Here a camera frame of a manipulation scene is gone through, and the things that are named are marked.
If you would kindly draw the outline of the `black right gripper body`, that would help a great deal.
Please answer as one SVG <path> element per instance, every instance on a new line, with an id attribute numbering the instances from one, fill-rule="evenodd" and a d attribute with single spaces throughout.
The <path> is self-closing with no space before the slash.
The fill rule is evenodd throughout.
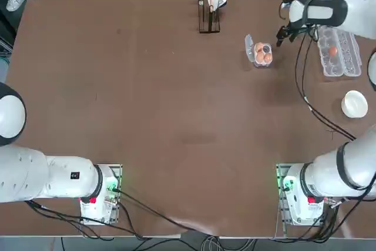
<path id="1" fill-rule="evenodd" d="M 285 27 L 284 27 L 284 34 L 285 36 L 292 36 L 292 35 L 298 35 L 301 33 L 305 33 L 307 30 L 307 26 L 303 25 L 300 27 L 294 27 L 291 22 L 289 22 Z"/>

